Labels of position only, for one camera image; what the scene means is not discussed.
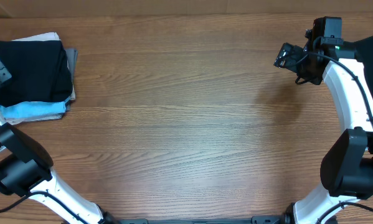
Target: wooden table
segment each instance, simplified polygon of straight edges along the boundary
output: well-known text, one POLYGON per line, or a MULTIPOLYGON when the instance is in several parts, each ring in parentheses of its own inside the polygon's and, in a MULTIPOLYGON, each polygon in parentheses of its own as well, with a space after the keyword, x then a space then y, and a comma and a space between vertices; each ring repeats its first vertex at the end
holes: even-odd
MULTIPOLYGON (((326 86, 296 86, 273 66, 282 43, 303 46, 323 16, 343 17, 348 41, 373 35, 373 13, 0 19, 0 40, 54 31, 79 50, 71 112, 19 128, 118 218, 280 214, 319 183, 340 134, 326 86)), ((0 208, 15 200, 0 194, 0 208)), ((373 223, 355 208, 338 216, 373 223)), ((60 221, 31 201, 0 214, 60 221)))

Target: robotic arm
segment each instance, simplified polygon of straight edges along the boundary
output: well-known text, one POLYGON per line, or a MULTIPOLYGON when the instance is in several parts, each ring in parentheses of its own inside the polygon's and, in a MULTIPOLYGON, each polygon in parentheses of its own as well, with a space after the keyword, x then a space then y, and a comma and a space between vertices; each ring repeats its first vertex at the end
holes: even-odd
POLYGON ((306 198, 291 204, 282 216, 254 216, 249 220, 118 221, 69 187, 54 171, 46 150, 5 123, 1 113, 0 149, 6 147, 12 154, 0 162, 0 192, 17 194, 23 197, 21 201, 36 200, 70 224, 336 223, 331 217, 343 206, 373 195, 373 158, 362 158, 365 151, 373 154, 373 89, 366 82, 367 70, 373 63, 368 63, 354 44, 342 40, 341 18, 316 19, 306 37, 304 48, 283 44, 275 66, 295 72, 297 84, 320 85, 324 81, 334 99, 342 134, 322 161, 321 183, 306 198))

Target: light blue folded shirt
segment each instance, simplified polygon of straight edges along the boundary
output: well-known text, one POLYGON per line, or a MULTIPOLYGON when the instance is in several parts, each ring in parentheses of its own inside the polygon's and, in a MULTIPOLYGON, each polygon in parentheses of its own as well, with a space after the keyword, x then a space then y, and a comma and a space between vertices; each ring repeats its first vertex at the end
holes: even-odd
POLYGON ((58 103, 22 102, 8 107, 0 105, 0 111, 5 119, 24 119, 35 116, 63 114, 66 112, 66 103, 69 100, 70 97, 58 103))

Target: wooden tabletop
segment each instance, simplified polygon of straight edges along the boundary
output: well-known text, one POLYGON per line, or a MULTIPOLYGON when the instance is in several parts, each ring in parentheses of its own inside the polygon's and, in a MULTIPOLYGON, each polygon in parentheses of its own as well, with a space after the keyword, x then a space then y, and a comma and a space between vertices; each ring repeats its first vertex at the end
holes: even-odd
MULTIPOLYGON (((296 86, 273 66, 282 43, 303 46, 323 16, 343 18, 345 40, 373 35, 373 13, 0 19, 0 40, 53 31, 79 51, 71 111, 18 127, 118 218, 280 214, 319 183, 340 135, 326 86, 296 86)), ((17 199, 0 194, 0 208, 17 199)), ((373 223, 356 208, 338 217, 373 223)), ((32 201, 0 214, 60 221, 32 201)))

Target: stack of folded clothes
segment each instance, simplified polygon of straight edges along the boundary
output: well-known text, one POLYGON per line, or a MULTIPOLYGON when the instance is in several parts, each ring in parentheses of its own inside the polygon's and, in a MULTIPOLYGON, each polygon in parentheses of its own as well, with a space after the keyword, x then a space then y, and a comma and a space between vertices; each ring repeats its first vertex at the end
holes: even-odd
POLYGON ((0 111, 11 124, 60 119, 75 100, 78 52, 55 32, 0 41, 0 61, 12 78, 0 87, 0 111))

